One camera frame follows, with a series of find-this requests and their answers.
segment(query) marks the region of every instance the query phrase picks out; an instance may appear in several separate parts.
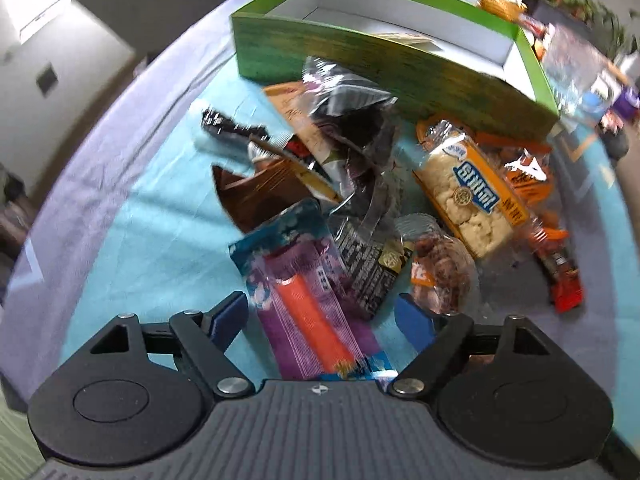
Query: orange package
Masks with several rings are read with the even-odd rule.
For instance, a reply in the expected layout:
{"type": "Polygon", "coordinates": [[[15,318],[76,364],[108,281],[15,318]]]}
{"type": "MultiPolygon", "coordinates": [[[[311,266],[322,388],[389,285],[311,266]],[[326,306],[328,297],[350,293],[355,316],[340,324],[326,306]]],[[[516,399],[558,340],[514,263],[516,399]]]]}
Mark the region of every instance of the orange package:
{"type": "Polygon", "coordinates": [[[296,274],[277,283],[276,290],[309,348],[316,354],[322,369],[341,377],[355,370],[356,359],[322,314],[305,279],[296,274]]]}

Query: kraft paper pouch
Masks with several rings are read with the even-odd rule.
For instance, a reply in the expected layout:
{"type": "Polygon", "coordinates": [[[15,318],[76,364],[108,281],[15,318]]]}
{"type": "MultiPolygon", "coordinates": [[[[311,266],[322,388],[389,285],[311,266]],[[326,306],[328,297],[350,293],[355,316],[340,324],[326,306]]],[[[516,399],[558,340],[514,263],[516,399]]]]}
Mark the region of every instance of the kraft paper pouch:
{"type": "Polygon", "coordinates": [[[276,159],[250,177],[234,175],[218,166],[211,169],[220,203],[243,233],[311,197],[286,160],[276,159]]]}

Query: metal screw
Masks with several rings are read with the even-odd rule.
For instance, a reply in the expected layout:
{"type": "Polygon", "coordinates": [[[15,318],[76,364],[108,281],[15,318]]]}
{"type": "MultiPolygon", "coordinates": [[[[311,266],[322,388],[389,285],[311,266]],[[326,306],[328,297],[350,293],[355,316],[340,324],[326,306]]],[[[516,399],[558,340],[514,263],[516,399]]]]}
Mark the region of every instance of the metal screw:
{"type": "Polygon", "coordinates": [[[394,383],[394,390],[400,395],[415,395],[424,390],[420,379],[400,379],[394,383]]]}
{"type": "Polygon", "coordinates": [[[227,377],[218,383],[218,389],[227,395],[239,395],[249,387],[249,381],[242,377],[227,377]]]}

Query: green box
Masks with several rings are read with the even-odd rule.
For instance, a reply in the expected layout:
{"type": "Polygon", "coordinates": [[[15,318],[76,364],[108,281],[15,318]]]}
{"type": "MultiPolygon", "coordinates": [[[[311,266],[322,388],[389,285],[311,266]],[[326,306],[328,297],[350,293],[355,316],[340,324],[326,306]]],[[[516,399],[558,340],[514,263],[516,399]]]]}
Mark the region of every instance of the green box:
{"type": "Polygon", "coordinates": [[[459,0],[254,0],[232,25],[240,74],[262,84],[299,80],[306,56],[318,56],[393,92],[408,120],[444,112],[476,130],[535,140],[558,120],[520,27],[459,0]],[[417,32],[437,49],[379,32],[417,32]]]}

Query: purple object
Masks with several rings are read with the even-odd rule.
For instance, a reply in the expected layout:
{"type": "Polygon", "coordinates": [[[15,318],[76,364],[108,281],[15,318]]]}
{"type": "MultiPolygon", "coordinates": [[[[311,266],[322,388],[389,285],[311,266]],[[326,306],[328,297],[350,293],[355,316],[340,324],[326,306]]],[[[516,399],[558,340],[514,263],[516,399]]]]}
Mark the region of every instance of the purple object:
{"type": "Polygon", "coordinates": [[[638,90],[625,87],[611,108],[623,121],[632,121],[640,110],[638,90]]]}

